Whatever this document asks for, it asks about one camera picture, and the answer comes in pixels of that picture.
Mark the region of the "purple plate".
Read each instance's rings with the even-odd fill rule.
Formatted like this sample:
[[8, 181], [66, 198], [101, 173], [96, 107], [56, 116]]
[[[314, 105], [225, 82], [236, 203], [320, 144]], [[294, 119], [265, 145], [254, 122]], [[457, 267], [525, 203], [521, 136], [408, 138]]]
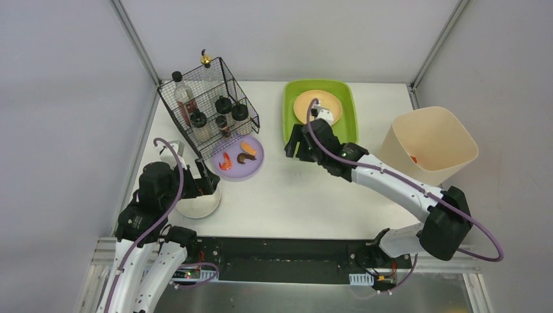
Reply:
[[244, 181], [257, 173], [264, 160], [262, 144], [253, 136], [237, 138], [237, 141], [211, 157], [216, 174], [229, 181]]

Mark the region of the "orange plate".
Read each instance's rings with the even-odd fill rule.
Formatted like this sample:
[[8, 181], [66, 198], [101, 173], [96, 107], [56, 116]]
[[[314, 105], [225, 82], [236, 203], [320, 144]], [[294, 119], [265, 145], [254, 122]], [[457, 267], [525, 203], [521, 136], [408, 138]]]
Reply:
[[318, 89], [305, 91], [294, 100], [293, 112], [296, 118], [298, 118], [300, 123], [306, 124], [306, 117], [310, 112], [308, 107], [314, 98], [317, 99], [324, 108], [328, 108], [333, 113], [335, 121], [332, 125], [334, 125], [342, 115], [342, 103], [330, 92]]

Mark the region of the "black-lid glass jar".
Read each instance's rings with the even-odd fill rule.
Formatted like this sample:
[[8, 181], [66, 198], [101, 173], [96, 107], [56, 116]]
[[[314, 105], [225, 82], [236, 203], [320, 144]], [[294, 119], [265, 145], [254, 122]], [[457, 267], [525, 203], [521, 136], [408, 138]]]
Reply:
[[223, 115], [226, 118], [229, 127], [234, 125], [232, 117], [232, 101], [228, 97], [219, 96], [215, 101], [215, 109], [219, 115]]
[[247, 135], [250, 131], [249, 127], [249, 111], [245, 104], [239, 102], [232, 106], [231, 110], [235, 131], [241, 136]]

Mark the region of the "black pepper grinder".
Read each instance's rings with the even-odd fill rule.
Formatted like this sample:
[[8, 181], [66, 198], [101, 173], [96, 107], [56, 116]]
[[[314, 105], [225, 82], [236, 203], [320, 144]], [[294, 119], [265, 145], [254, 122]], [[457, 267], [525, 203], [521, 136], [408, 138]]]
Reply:
[[218, 131], [223, 138], [229, 138], [231, 136], [230, 125], [225, 115], [218, 115], [215, 119]]

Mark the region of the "black-lid spice jar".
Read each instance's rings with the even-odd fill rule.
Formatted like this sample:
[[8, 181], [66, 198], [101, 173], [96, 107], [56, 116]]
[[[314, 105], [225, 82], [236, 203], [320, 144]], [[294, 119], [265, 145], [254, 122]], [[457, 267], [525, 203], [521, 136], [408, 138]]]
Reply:
[[206, 114], [199, 109], [193, 109], [190, 115], [190, 123], [193, 128], [193, 133], [200, 143], [205, 143], [213, 137], [208, 118]]

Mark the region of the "black-lid glass jar front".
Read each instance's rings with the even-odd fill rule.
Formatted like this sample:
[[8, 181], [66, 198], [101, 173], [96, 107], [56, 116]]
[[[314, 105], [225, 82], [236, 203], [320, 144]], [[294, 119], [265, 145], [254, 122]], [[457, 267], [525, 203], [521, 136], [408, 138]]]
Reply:
[[232, 117], [232, 101], [228, 97], [219, 96], [215, 101], [215, 109], [219, 115], [223, 115], [226, 118], [229, 127], [234, 125]]

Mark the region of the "dark sauce bottle red label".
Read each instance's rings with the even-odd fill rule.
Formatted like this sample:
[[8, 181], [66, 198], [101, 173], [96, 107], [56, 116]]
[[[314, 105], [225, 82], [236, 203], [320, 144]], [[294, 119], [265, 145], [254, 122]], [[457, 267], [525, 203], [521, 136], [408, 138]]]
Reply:
[[173, 91], [173, 96], [177, 101], [178, 108], [181, 112], [181, 115], [185, 119], [185, 123], [188, 126], [192, 126], [192, 122], [195, 118], [194, 112], [198, 110], [198, 105], [196, 102], [196, 97], [194, 92], [183, 79], [183, 75], [179, 71], [172, 72], [172, 79], [175, 83], [175, 89]]

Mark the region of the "gold-top glass oil bottle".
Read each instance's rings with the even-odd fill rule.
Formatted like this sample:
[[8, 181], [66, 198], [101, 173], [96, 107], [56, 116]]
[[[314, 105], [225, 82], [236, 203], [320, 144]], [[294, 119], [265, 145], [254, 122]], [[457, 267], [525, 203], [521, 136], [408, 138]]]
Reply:
[[219, 96], [226, 97], [226, 86], [222, 74], [215, 68], [212, 58], [206, 54], [206, 50], [201, 51], [200, 63], [203, 67], [202, 83], [209, 104], [215, 109], [215, 101]]

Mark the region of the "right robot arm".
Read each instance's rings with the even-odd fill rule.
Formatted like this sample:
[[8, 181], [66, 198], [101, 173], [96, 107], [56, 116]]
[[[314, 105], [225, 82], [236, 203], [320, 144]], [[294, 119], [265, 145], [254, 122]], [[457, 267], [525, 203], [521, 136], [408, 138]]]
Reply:
[[378, 265], [403, 254], [427, 252], [449, 261], [471, 230], [472, 223], [451, 210], [469, 215], [460, 189], [442, 190], [416, 181], [387, 166], [355, 143], [340, 143], [324, 120], [295, 124], [284, 150], [289, 158], [315, 162], [333, 176], [368, 187], [411, 213], [418, 223], [397, 230], [385, 228], [368, 245]]

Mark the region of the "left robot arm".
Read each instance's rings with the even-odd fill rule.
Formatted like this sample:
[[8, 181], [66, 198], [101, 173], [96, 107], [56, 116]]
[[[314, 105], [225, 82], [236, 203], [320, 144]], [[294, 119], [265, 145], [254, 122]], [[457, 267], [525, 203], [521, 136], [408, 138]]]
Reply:
[[212, 195], [220, 178], [198, 158], [193, 178], [186, 164], [152, 162], [118, 217], [115, 256], [97, 312], [153, 312], [177, 268], [197, 251], [197, 234], [169, 226], [180, 200]]

